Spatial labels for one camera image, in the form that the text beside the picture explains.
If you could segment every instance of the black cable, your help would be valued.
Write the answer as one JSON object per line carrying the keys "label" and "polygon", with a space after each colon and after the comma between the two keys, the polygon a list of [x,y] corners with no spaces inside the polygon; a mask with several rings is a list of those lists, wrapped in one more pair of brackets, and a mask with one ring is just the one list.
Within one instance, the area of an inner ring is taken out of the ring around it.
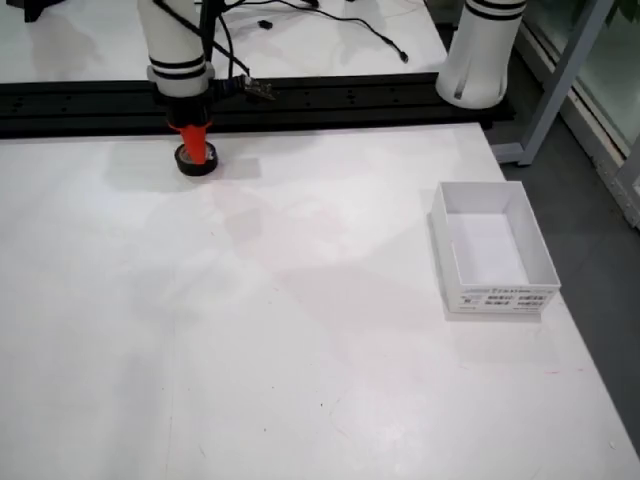
{"label": "black cable", "polygon": [[190,32],[192,32],[193,34],[197,35],[198,37],[200,37],[200,39],[202,39],[203,42],[205,42],[207,45],[211,45],[213,48],[215,48],[218,52],[220,52],[221,54],[223,54],[225,57],[227,57],[229,59],[230,62],[233,62],[235,64],[237,64],[242,70],[244,70],[244,72],[247,74],[248,77],[251,76],[251,73],[249,72],[249,68],[247,68],[247,66],[242,63],[240,60],[238,60],[237,57],[235,57],[234,55],[232,55],[230,52],[227,52],[218,42],[216,42],[213,38],[206,38],[205,35],[203,35],[203,33],[200,31],[200,29],[198,27],[196,27],[194,24],[192,24],[189,20],[187,20],[186,18],[184,18],[183,16],[181,16],[179,13],[177,13],[175,10],[173,10],[169,5],[167,5],[164,0],[153,0],[153,3],[160,8],[161,10],[163,10],[166,14],[168,14],[171,18],[173,18],[175,21],[177,21],[180,25],[182,25],[184,28],[186,28],[187,30],[189,30]]}
{"label": "black cable", "polygon": [[406,52],[402,51],[400,49],[400,47],[398,47],[398,45],[396,45],[393,40],[391,40],[389,37],[387,37],[385,35],[382,35],[375,28],[373,28],[369,24],[369,22],[367,22],[366,20],[363,20],[362,18],[336,17],[335,15],[332,15],[330,13],[327,13],[327,12],[323,11],[323,10],[320,10],[319,8],[301,7],[301,6],[298,6],[298,5],[294,5],[293,3],[289,3],[289,2],[287,2],[285,0],[262,0],[262,1],[259,1],[259,2],[255,2],[255,1],[247,2],[246,0],[238,0],[236,3],[229,5],[227,7],[226,11],[229,11],[232,8],[235,8],[235,7],[240,6],[240,5],[267,5],[269,3],[282,3],[284,5],[287,5],[287,6],[291,7],[291,8],[296,9],[296,10],[301,10],[303,12],[319,13],[320,15],[324,15],[325,17],[331,18],[332,20],[337,20],[339,22],[356,22],[356,23],[360,23],[365,28],[367,28],[371,33],[373,33],[376,37],[378,37],[380,40],[382,40],[384,43],[386,43],[391,48],[393,48],[396,52],[398,52],[398,55],[400,56],[400,59],[404,63],[407,63],[409,61],[409,55],[407,55]]}
{"label": "black cable", "polygon": [[[227,22],[224,21],[222,15],[220,15],[220,25],[222,25],[222,29],[224,30],[224,34],[227,37],[227,44],[229,45],[229,53],[231,57],[235,57],[233,54],[233,40],[231,40],[231,33],[229,33],[229,28],[227,28]],[[229,78],[233,77],[233,62],[229,60]]]}

